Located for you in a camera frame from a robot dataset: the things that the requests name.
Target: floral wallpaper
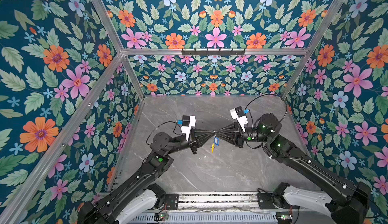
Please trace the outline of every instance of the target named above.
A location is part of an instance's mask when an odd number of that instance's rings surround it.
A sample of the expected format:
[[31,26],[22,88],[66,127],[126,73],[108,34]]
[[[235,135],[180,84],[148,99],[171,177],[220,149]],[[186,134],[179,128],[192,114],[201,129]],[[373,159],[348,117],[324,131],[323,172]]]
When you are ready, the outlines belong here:
[[388,222],[386,1],[347,0],[288,97],[312,157],[371,187],[366,224]]
[[306,47],[332,2],[103,1],[123,44],[133,49]]

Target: metal bar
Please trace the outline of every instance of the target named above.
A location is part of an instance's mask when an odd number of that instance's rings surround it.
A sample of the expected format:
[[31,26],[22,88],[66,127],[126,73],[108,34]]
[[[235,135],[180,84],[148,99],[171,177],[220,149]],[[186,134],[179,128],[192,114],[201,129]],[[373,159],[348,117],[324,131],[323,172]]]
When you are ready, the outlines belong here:
[[4,209],[0,215],[0,223],[15,224],[18,221],[20,215],[27,208],[31,199],[40,188],[41,183],[46,179],[50,169],[57,162],[59,156],[65,149],[66,144],[70,141],[78,126],[82,123],[86,114],[89,112],[90,105],[97,100],[111,75],[119,66],[120,61],[120,55],[114,57],[110,65],[105,69],[88,95],[83,99],[80,107],[75,111],[65,127],[63,127],[61,132],[58,134],[55,141],[47,149],[38,164],[32,170],[19,192]]
[[139,98],[141,100],[144,100],[144,92],[143,92],[143,89],[142,87],[140,86],[140,82],[139,80],[137,79],[137,76],[135,74],[135,70],[133,69],[133,67],[131,66],[131,63],[129,62],[129,58],[128,56],[125,56],[123,58],[123,66],[125,68],[125,70],[128,72],[128,76],[129,76],[129,79],[130,81],[132,82],[132,85],[133,87],[135,88],[135,91],[137,93],[137,95],[139,96]]
[[101,19],[102,25],[104,26],[109,38],[112,41],[114,49],[119,54],[123,50],[123,44],[121,43],[120,37],[113,26],[112,20],[108,16],[108,12],[105,8],[105,4],[102,0],[91,0],[98,16]]
[[127,136],[127,139],[124,142],[124,147],[123,147],[123,149],[122,149],[122,151],[120,153],[119,159],[117,160],[116,169],[115,169],[115,171],[114,171],[114,173],[112,175],[110,183],[108,184],[108,190],[107,191],[111,191],[112,190],[114,182],[115,182],[115,179],[116,179],[116,176],[118,174],[120,174],[121,170],[125,167],[125,162],[126,162],[125,160],[129,156],[130,146],[131,146],[133,137],[135,135],[135,130],[136,130],[136,127],[137,127],[138,122],[140,120],[140,115],[142,114],[143,107],[144,107],[144,101],[140,101],[139,102],[139,108],[137,110],[137,114],[135,115],[135,117],[133,118],[133,121],[132,121],[132,129],[131,129],[129,135]]
[[302,57],[301,60],[299,61],[298,66],[295,68],[294,73],[291,75],[290,79],[287,82],[287,86],[285,87],[285,89],[283,90],[283,92],[281,94],[281,97],[283,99],[286,99],[286,96],[289,94],[289,91],[294,86],[300,73],[302,73],[303,69],[306,66],[306,63],[308,62],[308,60],[312,56],[315,48],[319,45],[319,42],[321,41],[324,33],[329,28],[330,24],[332,23],[335,15],[340,10],[344,1],[345,0],[333,0],[329,9],[327,9],[327,14],[323,18],[321,24],[319,25],[319,28],[317,29],[313,38],[311,39],[310,43],[308,44],[307,54],[304,57]]
[[[193,55],[196,55],[195,52],[231,52],[232,49],[184,49],[185,52],[192,52]],[[182,50],[180,49],[123,49],[124,56],[134,56],[134,55],[182,55]],[[282,48],[282,49],[246,49],[245,55],[306,55],[307,49],[305,48]]]

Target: aluminum frame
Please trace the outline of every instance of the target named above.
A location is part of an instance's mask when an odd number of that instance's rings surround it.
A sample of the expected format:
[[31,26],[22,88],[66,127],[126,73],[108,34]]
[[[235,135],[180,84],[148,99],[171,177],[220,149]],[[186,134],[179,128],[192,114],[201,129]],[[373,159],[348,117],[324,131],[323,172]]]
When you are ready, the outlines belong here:
[[97,100],[101,91],[106,86],[106,83],[111,78],[111,75],[119,66],[122,57],[123,56],[120,54],[114,57],[112,62],[102,73],[97,83],[83,99],[80,107],[74,112],[73,116],[66,123],[65,127],[63,127],[57,138],[47,149],[32,172],[28,175],[19,192],[17,192],[12,201],[1,213],[0,223],[14,224],[18,221],[19,216],[29,205],[31,199],[41,187],[41,183],[46,179],[50,169],[56,164],[59,156],[65,149],[65,146],[73,137],[73,134],[77,130],[78,126],[82,123],[89,112],[90,105]]
[[345,2],[345,0],[333,0],[329,8],[327,9],[327,14],[323,18],[322,23],[319,25],[317,31],[314,33],[313,38],[309,42],[307,46],[307,54],[301,58],[299,61],[298,66],[295,68],[293,74],[291,75],[290,79],[287,82],[287,86],[283,90],[281,97],[283,99],[286,99],[287,95],[289,94],[291,88],[294,86],[296,81],[298,80],[299,75],[302,73],[303,69],[306,66],[306,63],[313,55],[314,50],[319,45],[319,42],[321,42],[322,37],[326,30],[331,25],[335,15],[340,10],[342,4]]

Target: black cable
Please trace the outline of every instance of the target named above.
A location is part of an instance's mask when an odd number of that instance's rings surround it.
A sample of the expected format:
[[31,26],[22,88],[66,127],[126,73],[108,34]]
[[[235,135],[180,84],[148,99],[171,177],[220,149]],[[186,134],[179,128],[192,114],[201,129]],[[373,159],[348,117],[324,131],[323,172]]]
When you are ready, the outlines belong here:
[[151,134],[148,135],[148,137],[147,137],[147,139],[146,139],[146,141],[145,141],[145,143],[146,143],[148,146],[151,145],[151,144],[148,144],[148,139],[149,139],[149,137],[155,132],[155,130],[157,130],[159,127],[161,127],[162,125],[167,124],[167,123],[174,123],[174,124],[176,124],[176,126],[178,125],[178,123],[177,123],[177,122],[174,122],[174,121],[166,121],[166,122],[160,124],[158,127],[156,127],[156,128],[151,132]]

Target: marble surface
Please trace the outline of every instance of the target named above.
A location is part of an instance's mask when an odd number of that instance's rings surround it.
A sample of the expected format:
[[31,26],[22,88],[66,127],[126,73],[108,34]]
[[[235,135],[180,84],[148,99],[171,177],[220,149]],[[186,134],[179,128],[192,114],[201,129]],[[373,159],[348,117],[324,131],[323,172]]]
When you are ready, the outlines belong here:
[[[182,115],[195,115],[196,128],[217,130],[233,122],[230,109],[240,105],[245,108],[254,98],[255,96],[147,97],[124,168],[119,173],[115,186],[128,179],[140,167],[142,159],[151,152],[146,138],[161,123],[182,119]],[[249,109],[254,121],[264,113],[271,112],[280,119],[286,110],[284,103],[274,96],[255,100]],[[280,134],[306,151],[289,114],[282,124]],[[165,124],[156,133],[166,132],[170,136],[176,136],[172,133],[173,128],[173,124]],[[281,182],[297,188],[319,190],[297,171],[269,159],[262,149],[250,149],[246,145],[240,149],[221,140],[211,153],[212,142],[213,138],[199,148],[196,155],[190,149],[171,154],[173,164],[156,183],[166,192],[256,191],[258,187],[272,191]]]

